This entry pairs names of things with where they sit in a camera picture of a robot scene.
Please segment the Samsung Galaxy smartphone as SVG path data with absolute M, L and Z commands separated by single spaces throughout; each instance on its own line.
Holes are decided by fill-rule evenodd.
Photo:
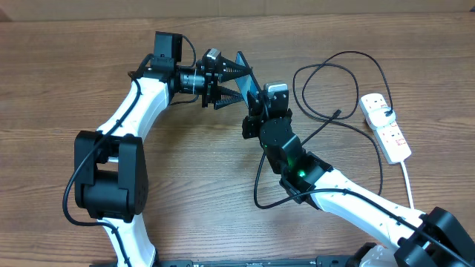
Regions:
M 243 100 L 246 106 L 249 108 L 248 94 L 250 93 L 254 99 L 257 99 L 261 88 L 257 83 L 251 66 L 249 65 L 244 54 L 241 51 L 237 52 L 235 63 L 244 66 L 246 69 L 250 69 L 249 74 L 235 79 L 235 82 L 242 94 Z

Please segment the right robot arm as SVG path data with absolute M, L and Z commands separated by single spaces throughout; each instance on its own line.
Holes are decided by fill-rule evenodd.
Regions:
M 306 151 L 291 127 L 288 93 L 248 93 L 243 137 L 257 137 L 288 200 L 334 214 L 378 240 L 355 266 L 473 266 L 474 241 L 454 215 L 407 208 L 356 185 Z

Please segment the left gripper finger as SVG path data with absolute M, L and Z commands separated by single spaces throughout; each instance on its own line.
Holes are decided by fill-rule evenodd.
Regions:
M 250 66 L 244 62 L 244 58 L 238 55 L 236 61 L 221 57 L 218 63 L 218 80 L 219 82 L 227 82 L 237 79 L 252 72 Z
M 231 90 L 223 86 L 217 86 L 213 93 L 213 106 L 215 110 L 224 108 L 228 105 L 243 101 L 240 92 Z

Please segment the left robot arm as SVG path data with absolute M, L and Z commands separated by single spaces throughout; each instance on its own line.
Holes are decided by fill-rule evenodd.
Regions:
M 214 109 L 240 102 L 245 94 L 224 87 L 224 82 L 242 82 L 252 72 L 242 56 L 232 61 L 216 48 L 181 64 L 183 43 L 179 33 L 157 31 L 154 50 L 131 71 L 131 89 L 113 116 L 95 131 L 80 131 L 74 142 L 74 172 L 66 186 L 68 197 L 85 209 L 91 221 L 83 226 L 103 227 L 117 255 L 115 266 L 159 266 L 157 249 L 148 238 L 143 210 L 148 199 L 148 172 L 143 143 L 156 118 L 177 93 L 191 94 L 202 106 Z

